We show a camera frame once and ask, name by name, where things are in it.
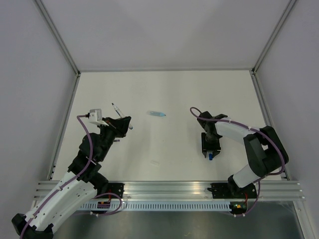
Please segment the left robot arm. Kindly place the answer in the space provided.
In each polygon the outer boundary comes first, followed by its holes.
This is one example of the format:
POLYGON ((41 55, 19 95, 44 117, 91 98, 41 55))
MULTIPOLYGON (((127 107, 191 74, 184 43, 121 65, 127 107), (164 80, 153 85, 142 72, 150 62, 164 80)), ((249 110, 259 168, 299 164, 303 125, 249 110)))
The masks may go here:
POLYGON ((119 119, 86 118, 99 128, 99 134, 86 132, 79 151, 56 186, 29 212, 16 214, 11 222, 21 239, 51 239, 62 224, 84 203, 97 198, 117 198, 121 191, 98 171, 116 138, 124 138, 131 117, 119 119))

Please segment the white whiteboard marker pen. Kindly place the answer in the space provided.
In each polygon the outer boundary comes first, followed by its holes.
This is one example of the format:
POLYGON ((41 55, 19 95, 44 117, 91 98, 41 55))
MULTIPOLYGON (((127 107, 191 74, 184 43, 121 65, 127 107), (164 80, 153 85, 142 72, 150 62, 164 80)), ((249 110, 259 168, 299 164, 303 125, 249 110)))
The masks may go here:
MULTIPOLYGON (((112 106, 113 106, 114 110, 116 111, 116 113, 118 114, 118 116, 120 118, 124 118, 125 117, 125 115, 122 113, 122 111, 114 103, 112 103, 112 106)), ((133 126, 131 124, 129 124, 129 129, 130 130, 133 129, 133 126)))

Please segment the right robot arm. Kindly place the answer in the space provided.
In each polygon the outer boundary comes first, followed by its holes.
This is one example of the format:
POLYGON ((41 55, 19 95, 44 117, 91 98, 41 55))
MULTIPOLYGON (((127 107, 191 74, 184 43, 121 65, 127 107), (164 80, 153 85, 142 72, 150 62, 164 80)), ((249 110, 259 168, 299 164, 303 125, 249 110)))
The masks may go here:
POLYGON ((254 183, 280 173, 289 162, 289 156, 271 126, 249 128, 227 115, 212 116, 208 111, 200 112, 197 122, 204 130, 201 133, 204 157, 213 160, 221 152, 222 137, 242 144, 246 152, 247 165, 229 176, 227 183, 212 183, 208 188, 214 198, 243 198, 245 194, 256 198, 254 183))

